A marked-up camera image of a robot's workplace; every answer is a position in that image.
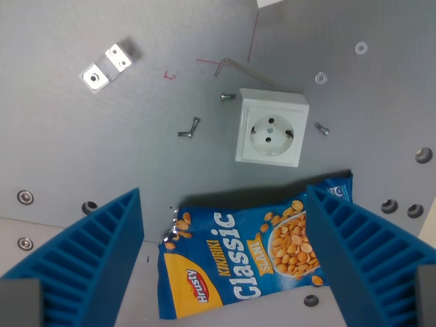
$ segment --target snack bag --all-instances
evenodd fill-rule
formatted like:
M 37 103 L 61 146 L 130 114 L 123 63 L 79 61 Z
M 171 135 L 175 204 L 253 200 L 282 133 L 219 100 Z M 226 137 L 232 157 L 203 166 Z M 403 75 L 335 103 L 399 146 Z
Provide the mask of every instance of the snack bag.
M 318 186 L 352 201 L 352 177 Z M 176 237 L 159 244 L 160 318 L 328 285 L 306 236 L 305 201 L 302 193 L 283 204 L 245 210 L 181 208 Z

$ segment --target hrusty logo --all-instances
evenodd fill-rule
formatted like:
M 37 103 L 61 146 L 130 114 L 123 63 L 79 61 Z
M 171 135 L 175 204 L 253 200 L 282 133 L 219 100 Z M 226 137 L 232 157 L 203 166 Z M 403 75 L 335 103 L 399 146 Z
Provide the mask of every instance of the hrusty logo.
M 195 270 L 187 269 L 186 279 L 192 286 L 193 295 L 198 299 L 198 303 L 207 303 L 209 300 L 209 290 L 202 275 Z

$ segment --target bowl of peanuts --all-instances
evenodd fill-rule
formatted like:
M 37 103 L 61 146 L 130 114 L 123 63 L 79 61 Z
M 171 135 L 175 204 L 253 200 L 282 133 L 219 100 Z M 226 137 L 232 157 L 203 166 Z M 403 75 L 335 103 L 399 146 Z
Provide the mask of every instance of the bowl of peanuts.
M 320 267 L 306 236 L 306 211 L 276 225 L 268 240 L 272 267 L 280 275 L 301 278 Z

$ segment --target white power outlet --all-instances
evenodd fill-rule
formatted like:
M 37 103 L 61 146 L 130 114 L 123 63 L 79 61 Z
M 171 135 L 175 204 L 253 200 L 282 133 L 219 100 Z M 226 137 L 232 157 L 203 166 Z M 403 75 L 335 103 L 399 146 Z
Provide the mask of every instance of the white power outlet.
M 309 105 L 304 95 L 241 89 L 236 161 L 298 167 Z

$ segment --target gray metal panel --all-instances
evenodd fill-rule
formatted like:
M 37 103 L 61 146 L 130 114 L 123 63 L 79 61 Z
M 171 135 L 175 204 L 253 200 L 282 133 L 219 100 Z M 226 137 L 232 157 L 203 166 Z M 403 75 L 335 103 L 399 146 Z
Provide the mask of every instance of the gray metal panel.
M 298 168 L 234 162 L 236 103 L 219 94 L 270 87 L 196 62 L 246 63 L 256 12 L 254 0 L 0 0 L 0 215 L 66 227 L 84 201 L 139 186 L 146 239 L 158 241 L 169 206 L 186 196 L 351 168 L 356 203 L 381 213 L 396 199 L 388 218 L 417 234 L 423 219 L 407 207 L 428 210 L 436 191 L 436 161 L 414 161 L 436 141 L 436 2 L 287 0 L 260 10 L 249 66 L 311 105 Z M 78 74 L 126 38 L 140 58 L 92 94 Z M 177 138 L 193 116 L 202 119 L 193 139 Z M 16 201 L 21 189 L 31 206 Z

